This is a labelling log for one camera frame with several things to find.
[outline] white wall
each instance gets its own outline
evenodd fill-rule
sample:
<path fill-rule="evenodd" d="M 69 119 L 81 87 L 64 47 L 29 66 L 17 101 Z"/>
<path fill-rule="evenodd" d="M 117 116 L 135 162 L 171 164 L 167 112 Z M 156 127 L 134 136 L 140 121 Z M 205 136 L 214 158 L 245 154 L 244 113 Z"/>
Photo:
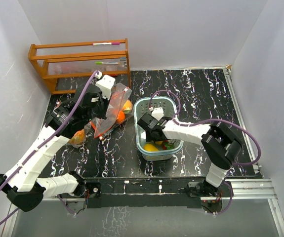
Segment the white wall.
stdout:
<path fill-rule="evenodd" d="M 19 0 L 41 43 L 128 38 L 131 69 L 232 64 L 267 0 Z"/>
<path fill-rule="evenodd" d="M 27 59 L 32 43 L 40 41 L 19 2 L 0 0 L 0 173 L 15 165 L 35 140 L 49 100 Z M 9 204 L 2 193 L 0 220 Z"/>
<path fill-rule="evenodd" d="M 232 79 L 284 216 L 284 1 L 268 1 L 235 60 Z"/>

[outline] marble countertop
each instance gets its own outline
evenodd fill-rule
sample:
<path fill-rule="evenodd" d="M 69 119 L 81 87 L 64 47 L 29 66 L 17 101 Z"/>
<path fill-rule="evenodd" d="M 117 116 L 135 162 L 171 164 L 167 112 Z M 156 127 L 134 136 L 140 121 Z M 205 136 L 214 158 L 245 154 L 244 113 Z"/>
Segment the marble countertop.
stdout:
<path fill-rule="evenodd" d="M 179 120 L 197 122 L 219 118 L 239 123 L 223 70 L 159 70 L 132 71 L 132 94 L 130 100 L 151 96 L 157 90 L 171 90 L 179 96 L 182 104 Z M 61 79 L 58 89 L 75 88 L 86 78 Z M 117 76 L 117 82 L 127 84 L 126 75 Z M 47 114 L 56 102 L 69 98 L 70 94 L 52 95 Z M 243 135 L 233 131 L 243 142 L 239 162 L 250 157 Z M 203 147 L 185 142 L 183 148 L 166 161 L 149 162 L 143 159 L 136 147 L 134 119 L 116 128 L 103 141 L 93 139 L 93 130 L 80 148 L 64 146 L 43 170 L 41 177 L 53 177 L 75 170 L 83 177 L 202 177 L 211 164 Z M 250 167 L 231 170 L 233 176 L 254 176 Z"/>

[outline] basket rim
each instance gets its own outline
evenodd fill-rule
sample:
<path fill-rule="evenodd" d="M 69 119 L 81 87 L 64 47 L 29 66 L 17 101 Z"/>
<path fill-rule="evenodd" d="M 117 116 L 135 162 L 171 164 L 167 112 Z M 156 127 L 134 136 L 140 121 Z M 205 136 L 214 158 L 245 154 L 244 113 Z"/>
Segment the basket rim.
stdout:
<path fill-rule="evenodd" d="M 135 137 L 136 137 L 136 146 L 138 148 L 138 150 L 145 156 L 150 156 L 150 157 L 155 157 L 155 156 L 166 156 L 166 155 L 173 155 L 175 153 L 177 153 L 178 151 L 181 150 L 182 146 L 183 146 L 183 141 L 180 140 L 179 146 L 171 149 L 171 150 L 166 150 L 166 151 L 158 151 L 158 152 L 148 152 L 146 150 L 144 150 L 139 142 L 138 139 L 138 134 L 137 134 L 137 117 L 136 117 L 136 107 L 138 106 L 139 103 L 143 102 L 143 101 L 149 101 L 151 99 L 151 97 L 144 97 L 144 98 L 140 98 L 139 100 L 137 100 L 134 104 L 134 127 L 135 127 Z M 176 107 L 176 103 L 170 99 L 168 96 L 155 96 L 152 98 L 152 100 L 158 100 L 158 99 L 166 99 L 168 101 L 170 101 L 173 105 L 173 109 L 175 112 L 177 112 L 177 107 Z"/>

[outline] wooden rack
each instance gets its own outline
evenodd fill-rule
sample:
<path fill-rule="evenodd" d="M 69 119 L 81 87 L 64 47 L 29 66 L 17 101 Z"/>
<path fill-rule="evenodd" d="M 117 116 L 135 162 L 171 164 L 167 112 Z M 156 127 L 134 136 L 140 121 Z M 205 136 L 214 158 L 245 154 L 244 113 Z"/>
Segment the wooden rack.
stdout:
<path fill-rule="evenodd" d="M 120 44 L 93 45 L 94 43 L 104 42 L 118 42 Z M 75 90 L 56 90 L 58 79 L 88 77 L 95 70 L 107 75 L 127 74 L 128 86 L 131 88 L 127 39 L 44 45 L 32 44 L 28 58 L 44 80 L 51 94 L 75 93 Z M 104 63 L 111 60 L 117 64 L 97 65 L 96 60 Z"/>

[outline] pink marker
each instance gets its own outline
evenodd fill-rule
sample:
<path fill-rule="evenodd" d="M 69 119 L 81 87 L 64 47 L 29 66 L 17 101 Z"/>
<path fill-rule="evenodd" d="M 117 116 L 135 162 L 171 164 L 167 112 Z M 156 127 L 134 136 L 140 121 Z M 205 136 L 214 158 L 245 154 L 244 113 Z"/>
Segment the pink marker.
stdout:
<path fill-rule="evenodd" d="M 116 45 L 120 44 L 120 42 L 110 42 L 110 43 L 93 43 L 92 45 Z"/>

